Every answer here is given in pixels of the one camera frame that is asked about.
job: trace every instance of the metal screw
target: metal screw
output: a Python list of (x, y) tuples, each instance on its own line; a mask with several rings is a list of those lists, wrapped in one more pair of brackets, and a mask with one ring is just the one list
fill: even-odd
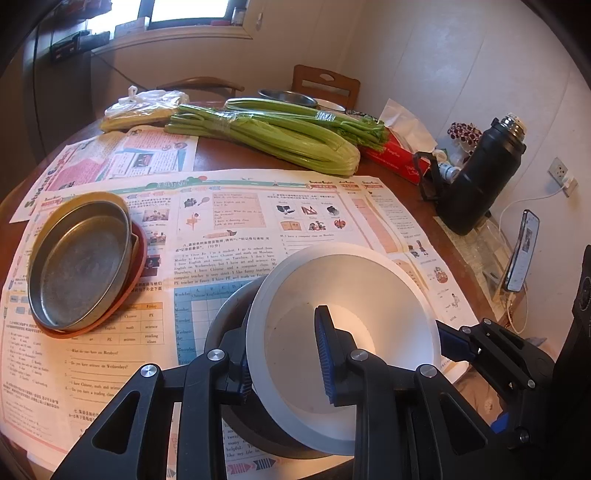
[(144, 365), (142, 367), (142, 370), (139, 371), (139, 373), (142, 374), (142, 377), (153, 377), (156, 372), (158, 372), (158, 367), (156, 365)]
[(351, 352), (351, 358), (353, 360), (357, 360), (358, 362), (362, 362), (363, 360), (367, 360), (368, 357), (369, 357), (369, 354), (361, 348), (355, 349)]
[(421, 368), (418, 369), (421, 372), (421, 375), (427, 378), (433, 378), (437, 375), (437, 368), (432, 365), (421, 365)]
[(210, 350), (207, 354), (207, 358), (209, 358), (212, 362), (217, 362), (226, 356), (226, 352), (220, 350), (219, 348), (214, 348)]

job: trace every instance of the smartphone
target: smartphone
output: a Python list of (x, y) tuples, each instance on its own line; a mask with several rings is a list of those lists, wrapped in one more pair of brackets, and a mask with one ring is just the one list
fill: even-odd
[(530, 269), (534, 255), (535, 241), (540, 230), (540, 219), (531, 210), (524, 210), (521, 227), (509, 268), (505, 274), (502, 287), (506, 291), (518, 292), (523, 288), (527, 271)]

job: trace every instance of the wall outlet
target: wall outlet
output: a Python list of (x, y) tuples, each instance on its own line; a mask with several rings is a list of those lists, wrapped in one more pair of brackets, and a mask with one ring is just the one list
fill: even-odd
[(566, 165), (564, 165), (562, 160), (558, 157), (556, 157), (552, 162), (552, 165), (550, 165), (548, 173), (554, 180), (556, 180), (558, 185), (564, 187), (563, 192), (567, 197), (570, 197), (573, 194), (575, 188), (579, 184), (577, 179), (574, 178), (573, 173), (569, 172), (569, 169), (566, 168)]
[(569, 169), (566, 168), (566, 165), (556, 157), (548, 169), (548, 173), (554, 180), (556, 180), (556, 182), (558, 182), (558, 185), (562, 186), (564, 185), (564, 178), (566, 177), (568, 170)]

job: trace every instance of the round metal pan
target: round metal pan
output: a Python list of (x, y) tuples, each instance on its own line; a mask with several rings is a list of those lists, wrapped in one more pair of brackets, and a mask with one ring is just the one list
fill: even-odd
[(312, 97), (308, 97), (302, 93), (289, 92), (288, 90), (271, 90), (261, 89), (258, 91), (261, 98), (269, 100), (279, 100), (280, 102), (293, 103), (294, 105), (308, 106), (310, 108), (316, 108), (318, 102)]
[(137, 223), (131, 222), (131, 231), (132, 243), (134, 243), (131, 255), (131, 265), (129, 266), (127, 278), (125, 279), (125, 283), (121, 288), (121, 292), (119, 293), (119, 296), (117, 297), (115, 302), (111, 304), (109, 310), (107, 310), (103, 314), (103, 316), (94, 323), (87, 325), (83, 329), (73, 330), (71, 332), (65, 332), (62, 330), (50, 330), (49, 328), (44, 327), (41, 323), (35, 320), (37, 327), (43, 333), (45, 333), (47, 336), (50, 336), (51, 338), (56, 338), (60, 340), (83, 335), (94, 330), (95, 328), (99, 327), (105, 322), (113, 321), (113, 314), (119, 308), (125, 308), (124, 304), (127, 301), (129, 295), (132, 293), (134, 287), (137, 285), (137, 282), (139, 281), (139, 278), (142, 272), (144, 271), (146, 257), (148, 256), (148, 239), (146, 238), (144, 230)]
[(77, 197), (74, 197), (66, 201), (53, 211), (53, 213), (46, 220), (46, 222), (43, 224), (43, 227), (41, 227), (41, 230), (37, 234), (37, 239), (35, 240), (33, 248), (31, 249), (31, 259), (35, 257), (37, 250), (39, 249), (39, 245), (41, 245), (43, 239), (47, 236), (47, 234), (51, 231), (51, 229), (55, 226), (57, 222), (59, 222), (63, 217), (65, 217), (69, 212), (71, 212), (75, 208), (90, 202), (111, 202), (116, 205), (119, 205), (127, 215), (129, 224), (131, 224), (131, 217), (129, 216), (129, 209), (127, 208), (127, 204), (119, 195), (116, 195), (111, 192), (83, 193), (82, 195), (78, 195)]
[(110, 201), (60, 207), (31, 255), (31, 311), (51, 330), (91, 325), (117, 298), (131, 262), (127, 211)]

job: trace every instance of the metal tray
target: metal tray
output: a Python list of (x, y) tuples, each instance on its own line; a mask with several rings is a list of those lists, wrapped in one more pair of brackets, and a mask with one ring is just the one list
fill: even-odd
[(39, 323), (73, 331), (92, 324), (117, 298), (131, 262), (131, 227), (114, 202), (65, 207), (35, 243), (27, 283)]

